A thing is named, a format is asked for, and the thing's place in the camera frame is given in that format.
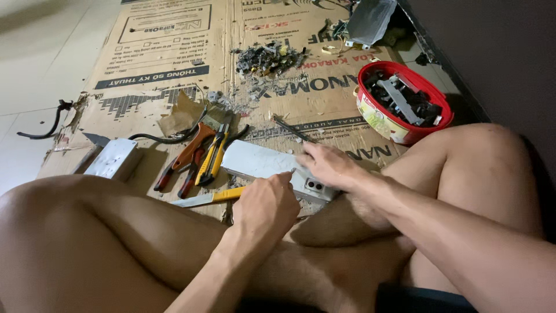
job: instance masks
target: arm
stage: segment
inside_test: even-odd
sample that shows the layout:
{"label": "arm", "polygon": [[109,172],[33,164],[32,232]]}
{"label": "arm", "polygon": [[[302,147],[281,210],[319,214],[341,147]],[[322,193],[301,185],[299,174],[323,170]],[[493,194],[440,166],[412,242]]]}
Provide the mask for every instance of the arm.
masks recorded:
{"label": "arm", "polygon": [[286,172],[245,188],[234,205],[234,225],[166,312],[234,311],[252,273],[299,214],[290,179]]}
{"label": "arm", "polygon": [[300,163],[324,184],[376,207],[479,311],[553,311],[554,245],[367,173],[338,149],[305,149]]}

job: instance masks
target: forearm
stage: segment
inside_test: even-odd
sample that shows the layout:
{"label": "forearm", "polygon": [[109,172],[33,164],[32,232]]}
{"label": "forearm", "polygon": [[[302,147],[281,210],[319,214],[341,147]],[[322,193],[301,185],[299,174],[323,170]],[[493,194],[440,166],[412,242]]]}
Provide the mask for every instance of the forearm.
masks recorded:
{"label": "forearm", "polygon": [[265,253],[245,247],[229,228],[202,270],[166,312],[234,311],[252,273]]}
{"label": "forearm", "polygon": [[556,305],[548,295],[556,290],[552,244],[388,178],[358,178],[356,186],[353,192],[411,238],[479,311],[546,311]]}

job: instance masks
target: label on container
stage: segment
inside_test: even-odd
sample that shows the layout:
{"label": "label on container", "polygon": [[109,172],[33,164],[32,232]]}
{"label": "label on container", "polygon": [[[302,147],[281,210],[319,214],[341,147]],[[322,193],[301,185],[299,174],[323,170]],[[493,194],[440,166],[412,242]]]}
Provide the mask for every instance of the label on container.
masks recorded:
{"label": "label on container", "polygon": [[395,143],[404,144],[409,130],[392,121],[373,104],[363,91],[357,97],[357,107],[363,118],[384,138],[392,138]]}

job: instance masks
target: red plastic container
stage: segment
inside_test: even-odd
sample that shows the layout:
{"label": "red plastic container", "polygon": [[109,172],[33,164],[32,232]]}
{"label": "red plastic container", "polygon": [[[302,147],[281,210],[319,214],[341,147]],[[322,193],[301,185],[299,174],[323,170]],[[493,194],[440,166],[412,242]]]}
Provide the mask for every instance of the red plastic container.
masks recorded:
{"label": "red plastic container", "polygon": [[[382,71],[386,77],[395,73],[403,74],[413,85],[428,95],[430,103],[441,106],[442,119],[438,126],[425,128],[408,124],[380,105],[363,85],[363,82],[377,70]],[[454,118],[454,114],[446,102],[446,96],[421,75],[399,63],[378,61],[367,64],[359,71],[358,83],[357,107],[361,115],[379,134],[392,138],[395,143],[414,144],[428,134],[448,127]]]}

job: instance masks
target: bare leg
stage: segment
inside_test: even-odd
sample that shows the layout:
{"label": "bare leg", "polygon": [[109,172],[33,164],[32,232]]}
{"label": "bare leg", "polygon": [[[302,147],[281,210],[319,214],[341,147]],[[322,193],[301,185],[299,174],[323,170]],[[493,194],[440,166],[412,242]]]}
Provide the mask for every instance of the bare leg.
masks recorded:
{"label": "bare leg", "polygon": [[[518,136],[500,126],[474,124],[431,134],[382,173],[429,197],[525,233],[541,234],[527,151]],[[388,223],[372,207],[357,199],[346,200],[348,204],[337,202],[298,224],[288,238],[330,247],[389,231]],[[338,222],[343,214],[347,218]],[[419,251],[406,268],[404,283],[459,293]]]}
{"label": "bare leg", "polygon": [[[121,183],[82,175],[22,185],[0,198],[0,207],[0,298],[7,311],[162,311],[226,229]],[[284,243],[247,294],[369,311],[376,286],[396,279],[412,251],[400,237],[331,249]]]}

